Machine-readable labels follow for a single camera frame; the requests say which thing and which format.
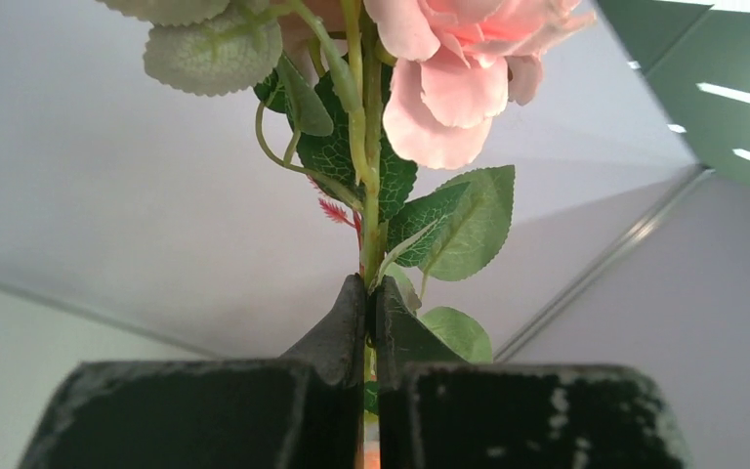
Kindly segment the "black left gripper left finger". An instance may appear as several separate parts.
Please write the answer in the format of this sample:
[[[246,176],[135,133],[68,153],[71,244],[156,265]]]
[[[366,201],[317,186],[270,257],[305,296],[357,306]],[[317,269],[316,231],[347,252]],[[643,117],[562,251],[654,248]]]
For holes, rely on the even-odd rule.
[[[83,362],[58,387],[22,468],[358,468],[366,289],[277,358]]]

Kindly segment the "pink flower bouquet green wrap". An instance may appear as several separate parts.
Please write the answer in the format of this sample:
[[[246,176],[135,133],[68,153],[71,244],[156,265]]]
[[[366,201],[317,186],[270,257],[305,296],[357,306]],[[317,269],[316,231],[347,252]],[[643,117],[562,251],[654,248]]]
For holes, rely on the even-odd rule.
[[[475,168],[494,120],[535,98],[544,55],[597,21],[576,1],[109,1],[149,25],[145,73],[199,97],[251,90],[256,140],[355,231],[369,289],[461,281],[512,226],[513,165]]]

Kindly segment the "aluminium frame rail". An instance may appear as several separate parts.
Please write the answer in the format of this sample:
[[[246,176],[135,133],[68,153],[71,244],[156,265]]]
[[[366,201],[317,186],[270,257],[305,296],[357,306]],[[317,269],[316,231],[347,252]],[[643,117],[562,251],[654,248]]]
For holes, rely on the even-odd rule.
[[[583,293],[594,286],[601,277],[664,225],[682,202],[715,175],[716,170],[706,165],[700,164],[689,168],[669,191],[661,195],[637,221],[513,333],[494,352],[493,360],[495,362],[510,361],[525,345],[559,318]]]

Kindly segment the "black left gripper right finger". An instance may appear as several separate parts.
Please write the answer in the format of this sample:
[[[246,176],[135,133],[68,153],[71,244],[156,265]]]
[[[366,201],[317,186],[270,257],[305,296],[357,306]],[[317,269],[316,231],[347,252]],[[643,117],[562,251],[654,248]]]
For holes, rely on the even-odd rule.
[[[396,282],[372,296],[385,468],[689,468],[657,384],[614,364],[470,363],[411,314]]]

